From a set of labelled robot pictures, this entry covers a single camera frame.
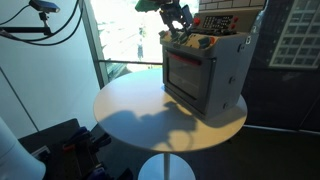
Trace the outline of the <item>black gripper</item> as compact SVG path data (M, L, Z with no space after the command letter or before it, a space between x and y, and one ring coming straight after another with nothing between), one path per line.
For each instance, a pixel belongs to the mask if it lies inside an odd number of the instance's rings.
M183 29L186 30L193 22L193 17L189 6L180 6L178 1L171 1L160 6L160 15L163 23L168 26L170 30L175 30L174 21L179 22Z

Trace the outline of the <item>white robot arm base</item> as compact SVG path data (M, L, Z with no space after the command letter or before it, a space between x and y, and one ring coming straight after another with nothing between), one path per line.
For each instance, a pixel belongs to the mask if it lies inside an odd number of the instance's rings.
M20 144L0 118L0 180L42 180L45 165Z

